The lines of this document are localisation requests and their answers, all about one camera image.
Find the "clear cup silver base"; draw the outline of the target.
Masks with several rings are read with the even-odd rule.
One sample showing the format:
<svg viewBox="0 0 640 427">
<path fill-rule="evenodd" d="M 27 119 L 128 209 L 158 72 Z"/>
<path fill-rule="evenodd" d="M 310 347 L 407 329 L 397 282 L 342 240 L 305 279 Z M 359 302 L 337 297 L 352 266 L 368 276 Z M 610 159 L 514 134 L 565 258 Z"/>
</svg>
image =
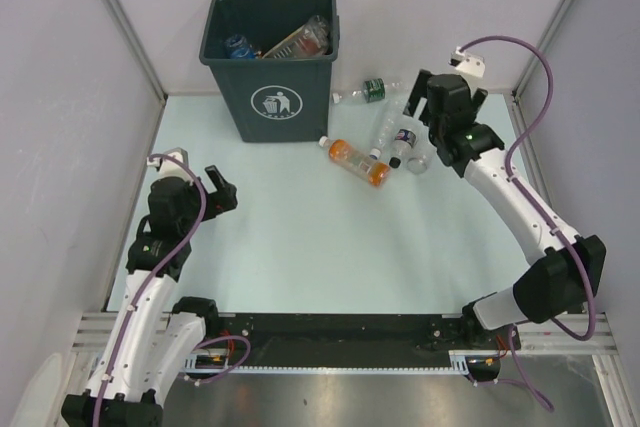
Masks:
<svg viewBox="0 0 640 427">
<path fill-rule="evenodd" d="M 418 143 L 409 154 L 406 161 L 406 168 L 414 175 L 425 173 L 435 155 L 435 148 L 428 142 Z"/>
</svg>

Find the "orange tea bottle white cap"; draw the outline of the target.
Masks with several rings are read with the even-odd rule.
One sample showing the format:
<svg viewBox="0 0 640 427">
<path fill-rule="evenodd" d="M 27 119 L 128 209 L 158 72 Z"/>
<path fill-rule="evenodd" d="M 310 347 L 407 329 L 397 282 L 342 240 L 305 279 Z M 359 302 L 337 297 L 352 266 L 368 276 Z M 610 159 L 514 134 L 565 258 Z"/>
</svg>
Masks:
<svg viewBox="0 0 640 427">
<path fill-rule="evenodd" d="M 353 147 L 343 139 L 333 140 L 322 136 L 318 145 L 327 152 L 328 158 L 373 187 L 381 187 L 390 175 L 391 168 Z"/>
</svg>

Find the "large clear bottle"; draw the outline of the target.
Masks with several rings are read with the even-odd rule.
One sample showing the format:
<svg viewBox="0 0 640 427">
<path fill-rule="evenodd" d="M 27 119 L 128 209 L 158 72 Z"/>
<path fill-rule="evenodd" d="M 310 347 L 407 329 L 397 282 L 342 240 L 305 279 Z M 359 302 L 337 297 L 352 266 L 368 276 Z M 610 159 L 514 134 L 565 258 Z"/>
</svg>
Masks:
<svg viewBox="0 0 640 427">
<path fill-rule="evenodd" d="M 303 59 L 322 56 L 329 48 L 330 32 L 330 23 L 324 17 L 314 15 L 267 51 L 263 58 Z"/>
</svg>

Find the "blue label water bottle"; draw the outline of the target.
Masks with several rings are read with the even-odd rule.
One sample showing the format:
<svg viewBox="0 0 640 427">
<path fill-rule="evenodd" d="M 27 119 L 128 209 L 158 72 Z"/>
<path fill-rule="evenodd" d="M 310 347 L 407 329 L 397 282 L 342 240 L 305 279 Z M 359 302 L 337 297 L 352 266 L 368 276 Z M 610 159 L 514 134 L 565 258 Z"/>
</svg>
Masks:
<svg viewBox="0 0 640 427">
<path fill-rule="evenodd" d="M 257 56 L 247 38 L 241 34 L 228 37 L 224 47 L 229 59 L 255 59 Z"/>
</svg>

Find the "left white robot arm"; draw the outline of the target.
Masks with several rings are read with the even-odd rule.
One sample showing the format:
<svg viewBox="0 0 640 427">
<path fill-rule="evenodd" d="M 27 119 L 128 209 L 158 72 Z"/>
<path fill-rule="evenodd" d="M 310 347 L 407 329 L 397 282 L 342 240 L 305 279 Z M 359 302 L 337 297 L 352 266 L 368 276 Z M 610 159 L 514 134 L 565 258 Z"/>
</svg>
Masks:
<svg viewBox="0 0 640 427">
<path fill-rule="evenodd" d="M 221 334 L 216 303 L 201 297 L 181 298 L 165 333 L 156 331 L 191 238 L 201 223 L 237 207 L 237 188 L 214 165 L 205 169 L 215 187 L 207 192 L 181 157 L 154 155 L 149 163 L 158 178 L 127 253 L 123 301 L 84 391 L 63 401 L 61 416 L 70 426 L 161 425 L 166 395 L 186 357 Z"/>
</svg>

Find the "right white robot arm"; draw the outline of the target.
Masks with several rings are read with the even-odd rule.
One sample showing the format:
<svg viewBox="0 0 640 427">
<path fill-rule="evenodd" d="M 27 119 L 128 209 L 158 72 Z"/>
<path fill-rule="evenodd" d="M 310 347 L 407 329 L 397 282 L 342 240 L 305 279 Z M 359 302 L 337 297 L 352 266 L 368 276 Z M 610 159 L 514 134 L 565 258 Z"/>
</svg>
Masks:
<svg viewBox="0 0 640 427">
<path fill-rule="evenodd" d="M 578 304 L 592 307 L 606 257 L 602 240 L 564 222 L 515 170 L 495 131 L 477 122 L 486 97 L 459 74 L 421 70 L 406 106 L 427 127 L 441 162 L 493 207 L 529 265 L 511 287 L 464 307 L 461 335 L 473 348 L 486 347 L 502 327 L 552 321 Z"/>
</svg>

